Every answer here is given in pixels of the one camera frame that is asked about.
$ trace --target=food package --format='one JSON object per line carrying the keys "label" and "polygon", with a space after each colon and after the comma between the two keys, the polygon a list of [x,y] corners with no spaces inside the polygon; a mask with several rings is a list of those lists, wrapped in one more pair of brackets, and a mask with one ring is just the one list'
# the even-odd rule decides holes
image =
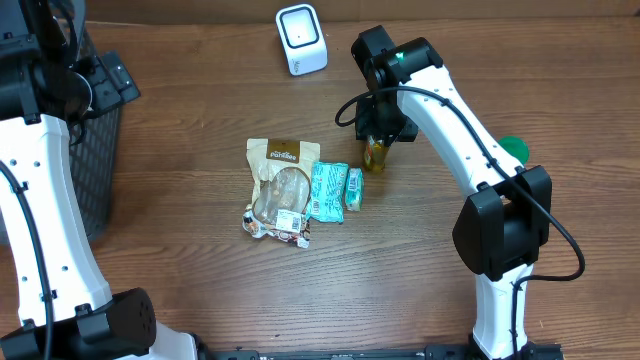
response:
{"label": "food package", "polygon": [[254,238],[269,235],[301,248],[309,247],[311,232],[306,209],[311,171],[319,159],[319,144],[247,140],[247,160],[255,185],[242,227]]}
{"label": "food package", "polygon": [[347,177],[347,191],[344,194],[344,202],[349,211],[360,211],[362,207],[362,192],[364,191],[364,178],[360,168],[349,169]]}
{"label": "food package", "polygon": [[307,209],[307,218],[321,222],[344,222],[342,194],[347,181],[349,165],[343,163],[313,164],[311,174],[311,201]]}

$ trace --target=small bottle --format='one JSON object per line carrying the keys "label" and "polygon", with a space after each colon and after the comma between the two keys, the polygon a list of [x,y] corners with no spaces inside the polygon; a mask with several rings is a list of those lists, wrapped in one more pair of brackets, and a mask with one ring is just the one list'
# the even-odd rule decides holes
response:
{"label": "small bottle", "polygon": [[375,173],[382,172],[388,152],[389,147],[385,146],[383,139],[368,135],[364,148],[364,168]]}

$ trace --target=black cable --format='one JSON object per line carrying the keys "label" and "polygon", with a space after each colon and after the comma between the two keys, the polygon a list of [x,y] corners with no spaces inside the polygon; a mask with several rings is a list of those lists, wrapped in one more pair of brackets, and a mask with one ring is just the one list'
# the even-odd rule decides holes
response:
{"label": "black cable", "polygon": [[38,236],[38,229],[36,228],[36,222],[31,213],[31,208],[27,202],[27,197],[24,195],[25,189],[20,186],[20,183],[13,176],[13,173],[2,160],[0,160],[0,172],[7,178],[11,189],[18,197],[18,202],[22,208],[24,219],[29,228],[29,234],[31,234],[31,242],[33,243],[33,251],[36,256],[36,266],[38,267],[38,275],[40,276],[40,286],[42,286],[42,297],[44,301],[45,311],[45,346],[44,346],[44,359],[51,359],[51,346],[53,345],[53,299],[51,298],[51,286],[49,285],[49,277],[47,276],[47,267],[44,263],[44,254],[42,252],[42,244],[40,243],[40,236]]}
{"label": "black cable", "polygon": [[55,7],[60,10],[62,17],[69,26],[69,46],[64,54],[64,66],[66,68],[71,67],[76,62],[76,56],[78,55],[78,36],[76,34],[76,27],[73,23],[73,18],[67,8],[60,3],[60,0],[50,0]]}
{"label": "black cable", "polygon": [[582,254],[582,250],[580,250],[578,243],[571,236],[571,234],[569,234],[567,229],[565,229],[564,226],[562,226],[562,224],[560,224],[560,222],[556,220],[556,218],[554,218],[544,207],[542,207],[542,205],[540,205],[528,192],[526,192],[520,185],[518,185],[516,181],[512,177],[510,177],[500,167],[500,165],[498,164],[498,161],[493,156],[491,156],[491,153],[489,152],[487,147],[482,143],[480,136],[478,136],[478,133],[476,133],[473,126],[471,126],[471,124],[469,123],[469,120],[467,120],[467,118],[464,116],[462,111],[460,111],[460,109],[458,109],[455,105],[453,105],[453,103],[451,103],[450,99],[447,99],[443,96],[440,96],[428,90],[424,90],[416,87],[410,87],[410,86],[393,86],[393,87],[377,89],[377,90],[368,91],[366,93],[360,94],[354,97],[353,99],[347,101],[347,103],[344,104],[340,108],[340,110],[338,110],[338,112],[336,113],[336,119],[335,119],[336,124],[338,126],[345,127],[356,122],[357,118],[353,118],[344,123],[340,122],[340,117],[342,116],[342,113],[344,113],[344,111],[347,110],[355,102],[362,100],[364,98],[367,98],[369,96],[375,96],[377,94],[397,92],[397,91],[408,91],[408,92],[418,93],[423,96],[436,99],[440,102],[442,106],[448,107],[460,119],[462,124],[467,128],[469,135],[471,135],[475,143],[480,148],[482,155],[484,155],[484,157],[487,158],[487,160],[489,161],[489,164],[493,166],[496,172],[500,174],[500,176],[502,176],[505,179],[505,181],[509,183],[509,185],[511,185],[511,187],[518,193],[518,195],[522,196],[529,204],[531,204],[531,206],[533,206],[538,211],[540,211],[540,213],[542,213],[542,215],[544,215],[544,217],[546,217],[549,220],[549,222],[553,225],[553,227],[555,227],[560,232],[560,234],[567,240],[569,245],[571,245],[571,248],[573,249],[576,256],[578,257],[578,270],[571,275],[567,275],[567,276],[530,275],[517,280],[513,284],[514,291],[513,291],[513,300],[512,300],[513,306],[511,307],[511,336],[512,336],[512,342],[513,342],[513,354],[514,354],[513,356],[514,356],[514,359],[518,359],[519,354],[518,354],[518,343],[517,343],[518,333],[516,332],[516,316],[517,316],[517,308],[518,308],[518,291],[522,290],[520,288],[520,285],[522,285],[526,281],[536,281],[536,280],[572,281],[579,278],[584,273],[584,270],[585,270],[585,260],[584,260],[584,255]]}

